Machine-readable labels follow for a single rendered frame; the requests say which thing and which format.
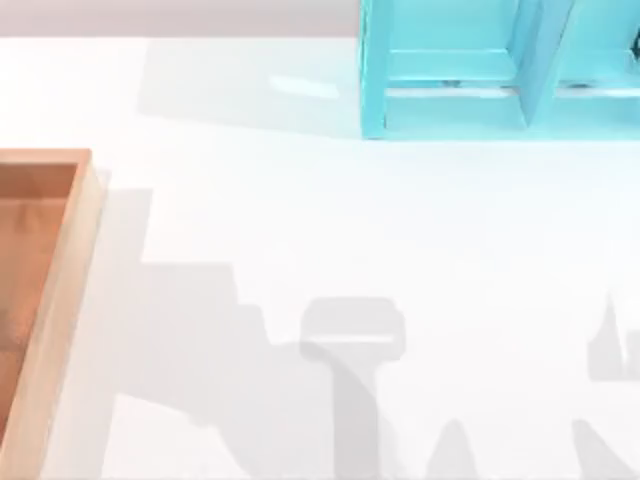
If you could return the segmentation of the light blue rack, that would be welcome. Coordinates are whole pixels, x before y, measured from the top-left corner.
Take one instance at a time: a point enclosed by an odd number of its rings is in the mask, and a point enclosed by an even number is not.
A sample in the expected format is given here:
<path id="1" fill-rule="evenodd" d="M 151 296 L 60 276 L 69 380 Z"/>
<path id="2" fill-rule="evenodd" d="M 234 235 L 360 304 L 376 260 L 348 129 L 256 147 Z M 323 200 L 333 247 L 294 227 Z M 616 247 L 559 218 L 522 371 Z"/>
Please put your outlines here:
<path id="1" fill-rule="evenodd" d="M 367 139 L 640 141 L 640 0 L 359 0 Z"/>

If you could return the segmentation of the shallow salmon-coloured box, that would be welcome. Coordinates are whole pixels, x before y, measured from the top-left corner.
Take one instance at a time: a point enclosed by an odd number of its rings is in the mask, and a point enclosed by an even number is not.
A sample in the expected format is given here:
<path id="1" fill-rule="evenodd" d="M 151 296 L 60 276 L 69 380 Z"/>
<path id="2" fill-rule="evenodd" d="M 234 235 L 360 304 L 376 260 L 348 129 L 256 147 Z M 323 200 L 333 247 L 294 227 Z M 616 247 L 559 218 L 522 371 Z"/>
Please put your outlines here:
<path id="1" fill-rule="evenodd" d="M 39 480 L 105 188 L 80 148 L 0 148 L 0 480 Z"/>

